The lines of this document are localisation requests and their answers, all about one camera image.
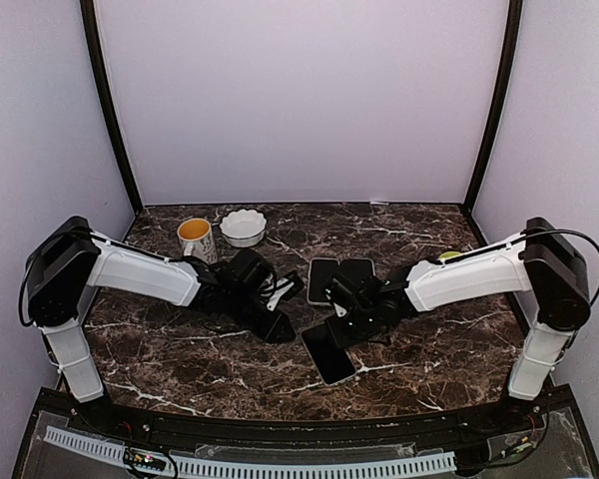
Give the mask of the light blue phone case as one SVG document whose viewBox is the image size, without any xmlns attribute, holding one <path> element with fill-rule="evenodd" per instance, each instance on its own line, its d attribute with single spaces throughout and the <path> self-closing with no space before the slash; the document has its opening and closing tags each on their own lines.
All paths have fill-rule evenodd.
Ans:
<svg viewBox="0 0 599 479">
<path fill-rule="evenodd" d="M 339 264 L 339 272 L 350 281 L 362 281 L 375 275 L 374 263 L 370 258 L 349 258 Z"/>
</svg>

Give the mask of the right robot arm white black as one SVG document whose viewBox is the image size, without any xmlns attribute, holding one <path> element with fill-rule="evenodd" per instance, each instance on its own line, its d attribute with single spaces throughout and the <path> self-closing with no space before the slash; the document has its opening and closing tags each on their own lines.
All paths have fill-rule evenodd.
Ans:
<svg viewBox="0 0 599 479">
<path fill-rule="evenodd" d="M 509 373 L 508 395 L 489 412 L 490 425 L 509 433 L 526 419 L 526 401 L 539 395 L 599 297 L 589 289 L 584 256 L 568 240 L 573 234 L 537 217 L 507 239 L 399 266 L 384 279 L 355 279 L 338 268 L 321 288 L 335 309 L 326 324 L 336 346 L 348 348 L 440 306 L 532 292 L 538 310 Z"/>
</svg>

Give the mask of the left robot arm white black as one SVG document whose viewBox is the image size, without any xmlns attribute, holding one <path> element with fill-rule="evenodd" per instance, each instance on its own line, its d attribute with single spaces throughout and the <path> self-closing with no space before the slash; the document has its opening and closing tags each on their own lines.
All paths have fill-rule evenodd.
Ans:
<svg viewBox="0 0 599 479">
<path fill-rule="evenodd" d="M 87 287 L 107 287 L 175 306 L 224 315 L 270 344 L 292 342 L 296 333 L 278 309 L 303 287 L 291 271 L 278 275 L 256 251 L 245 248 L 227 261 L 209 263 L 149 253 L 93 231 L 79 216 L 68 218 L 28 256 L 18 293 L 22 326 L 37 327 L 66 379 L 81 416 L 100 435 L 121 426 L 79 320 Z"/>
</svg>

